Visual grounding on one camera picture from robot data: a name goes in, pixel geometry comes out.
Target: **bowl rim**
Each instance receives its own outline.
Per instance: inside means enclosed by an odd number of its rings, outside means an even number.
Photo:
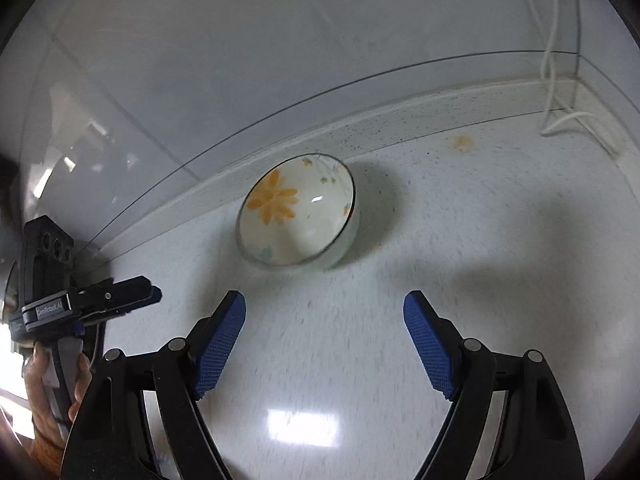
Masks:
[[[244,244],[242,243],[242,237],[240,235],[240,217],[242,216],[242,212],[244,211],[244,204],[246,204],[246,201],[249,199],[249,195],[251,195],[251,193],[255,189],[255,187],[258,184],[260,184],[260,182],[268,174],[270,174],[271,171],[275,170],[276,168],[279,168],[280,166],[282,166],[286,162],[289,162],[290,160],[294,160],[296,158],[302,158],[304,156],[309,156],[309,155],[327,156],[329,158],[332,158],[336,162],[338,162],[345,170],[347,170],[347,174],[349,175],[349,178],[351,179],[351,187],[353,189],[353,193],[352,193],[352,197],[351,197],[351,207],[349,209],[349,214],[347,215],[347,218],[344,221],[344,224],[342,224],[342,227],[340,228],[338,233],[331,239],[331,241],[327,245],[324,246],[324,248],[322,248],[321,251],[318,251],[317,253],[312,254],[311,256],[308,256],[308,257],[304,258],[303,260],[300,260],[299,262],[296,262],[296,263],[293,263],[293,264],[268,264],[268,263],[266,263],[266,262],[264,262],[262,260],[259,260],[255,256],[253,256],[245,248]],[[329,248],[332,247],[332,245],[336,242],[336,240],[344,232],[344,230],[346,229],[347,225],[351,221],[351,218],[353,217],[353,212],[355,210],[355,205],[356,205],[356,183],[355,183],[355,181],[353,179],[353,175],[351,174],[351,170],[349,169],[349,167],[343,161],[341,161],[339,158],[334,157],[333,155],[329,155],[327,153],[321,153],[321,152],[301,153],[300,155],[290,156],[289,158],[286,158],[285,160],[283,160],[282,162],[276,164],[270,170],[265,172],[263,174],[263,176],[261,176],[256,181],[256,183],[252,186],[252,188],[249,190],[249,192],[244,197],[244,200],[242,200],[242,205],[240,206],[240,209],[238,211],[238,216],[236,217],[236,243],[238,244],[238,248],[240,249],[240,253],[242,254],[242,256],[245,257],[245,259],[247,259],[250,263],[252,263],[252,264],[254,264],[254,265],[258,266],[258,267],[261,267],[263,269],[275,270],[275,269],[293,269],[293,268],[296,268],[296,267],[303,267],[306,264],[309,264],[312,261],[315,261],[318,258],[320,258],[320,256],[322,256],[325,252],[327,252],[329,250]]]

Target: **tiled wall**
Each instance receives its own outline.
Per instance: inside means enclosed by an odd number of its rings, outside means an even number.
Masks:
[[[640,144],[640,48],[608,0],[579,1],[578,76]]]
[[[575,53],[576,0],[561,9],[557,49]],[[27,218],[102,245],[312,126],[534,76],[541,47],[525,0],[38,0],[0,57],[0,150]]]

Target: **white countertop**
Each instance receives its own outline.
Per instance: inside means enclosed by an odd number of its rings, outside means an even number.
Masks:
[[[99,271],[144,274],[163,293],[111,321],[106,348],[156,350],[240,290],[244,328],[199,403],[234,478],[413,479],[449,407],[402,320],[405,294],[419,288],[463,336],[545,355],[592,478],[640,411],[640,209],[586,134],[542,138],[539,120],[465,126],[348,160],[360,232],[324,273],[244,263],[239,201],[153,238]],[[468,149],[454,148],[456,136]],[[299,415],[303,429],[283,436],[282,412],[315,416]],[[168,453],[161,436],[157,450]],[[481,450],[478,476],[490,446]]]

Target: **floral bowl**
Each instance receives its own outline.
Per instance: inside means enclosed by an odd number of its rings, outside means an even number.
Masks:
[[[340,160],[308,153],[265,174],[244,199],[236,237],[258,266],[327,269],[347,251],[358,230],[353,177]]]

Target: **small orange flower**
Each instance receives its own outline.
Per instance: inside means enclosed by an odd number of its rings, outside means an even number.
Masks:
[[[249,194],[246,206],[249,209],[259,209],[260,219],[265,225],[269,225],[272,218],[282,225],[287,218],[296,216],[289,206],[298,202],[294,196],[298,190],[293,187],[283,188],[283,184],[284,177],[280,170],[273,170]]]

